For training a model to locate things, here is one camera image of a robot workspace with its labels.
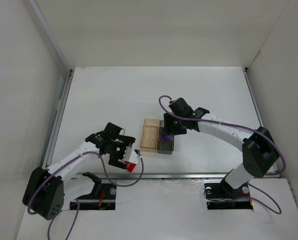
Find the purple lego piece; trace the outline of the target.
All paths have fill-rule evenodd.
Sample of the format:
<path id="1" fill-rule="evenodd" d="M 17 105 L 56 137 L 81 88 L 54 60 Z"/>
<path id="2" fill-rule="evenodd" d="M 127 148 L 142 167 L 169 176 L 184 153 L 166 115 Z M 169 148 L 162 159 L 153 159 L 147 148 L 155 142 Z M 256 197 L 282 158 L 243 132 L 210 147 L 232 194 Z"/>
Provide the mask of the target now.
<path id="1" fill-rule="evenodd" d="M 172 134 L 164 136 L 164 141 L 172 142 L 173 140 L 174 140 L 174 136 Z"/>
<path id="2" fill-rule="evenodd" d="M 161 134 L 161 135 L 159 136 L 159 139 L 160 139 L 161 141 L 166 141 L 166 142 L 168 142 L 168 141 L 169 141 L 169 136 L 168 136 L 168 135 L 163 135 L 163 134 Z"/>

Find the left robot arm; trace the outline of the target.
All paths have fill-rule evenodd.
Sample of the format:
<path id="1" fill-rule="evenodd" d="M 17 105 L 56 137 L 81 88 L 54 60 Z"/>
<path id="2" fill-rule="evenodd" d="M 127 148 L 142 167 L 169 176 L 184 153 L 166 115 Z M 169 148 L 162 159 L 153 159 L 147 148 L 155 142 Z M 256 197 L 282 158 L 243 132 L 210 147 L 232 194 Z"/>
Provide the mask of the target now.
<path id="1" fill-rule="evenodd" d="M 102 180 L 83 169 L 96 160 L 109 156 L 109 165 L 132 172 L 142 163 L 139 150 L 132 145 L 135 138 L 121 134 L 123 129 L 108 123 L 104 130 L 89 135 L 70 155 L 46 168 L 37 167 L 31 173 L 22 203 L 30 215 L 54 219 L 60 211 L 82 196 L 102 197 Z"/>

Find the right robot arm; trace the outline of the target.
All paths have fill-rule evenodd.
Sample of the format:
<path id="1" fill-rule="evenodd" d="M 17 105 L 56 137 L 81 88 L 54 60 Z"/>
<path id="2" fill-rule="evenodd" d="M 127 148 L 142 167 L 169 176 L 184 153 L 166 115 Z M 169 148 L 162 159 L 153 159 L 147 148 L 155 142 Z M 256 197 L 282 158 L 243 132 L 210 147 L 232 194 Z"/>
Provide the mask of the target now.
<path id="1" fill-rule="evenodd" d="M 266 128 L 253 129 L 229 123 L 205 108 L 192 109 L 182 97 L 169 101 L 164 124 L 170 135 L 183 135 L 192 130 L 214 136 L 242 153 L 242 163 L 226 174 L 219 184 L 221 191 L 228 194 L 254 178 L 263 178 L 278 159 L 283 159 Z"/>

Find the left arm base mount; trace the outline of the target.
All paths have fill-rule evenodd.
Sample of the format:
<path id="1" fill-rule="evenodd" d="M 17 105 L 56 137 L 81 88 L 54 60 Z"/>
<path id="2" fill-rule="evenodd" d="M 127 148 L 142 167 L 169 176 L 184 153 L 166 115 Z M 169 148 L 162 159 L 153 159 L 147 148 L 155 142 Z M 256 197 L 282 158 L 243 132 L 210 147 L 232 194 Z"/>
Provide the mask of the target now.
<path id="1" fill-rule="evenodd" d="M 85 172 L 72 178 L 64 188 L 63 210 L 113 211 L 117 187 L 108 180 Z"/>

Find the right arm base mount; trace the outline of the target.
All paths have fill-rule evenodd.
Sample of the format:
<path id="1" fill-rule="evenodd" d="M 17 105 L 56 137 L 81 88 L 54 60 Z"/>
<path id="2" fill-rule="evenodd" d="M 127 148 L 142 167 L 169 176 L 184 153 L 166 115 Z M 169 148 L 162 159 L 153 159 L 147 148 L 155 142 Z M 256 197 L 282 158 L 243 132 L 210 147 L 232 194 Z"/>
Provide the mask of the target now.
<path id="1" fill-rule="evenodd" d="M 247 183 L 233 189 L 224 181 L 205 181 L 203 195 L 208 210 L 253 210 Z"/>

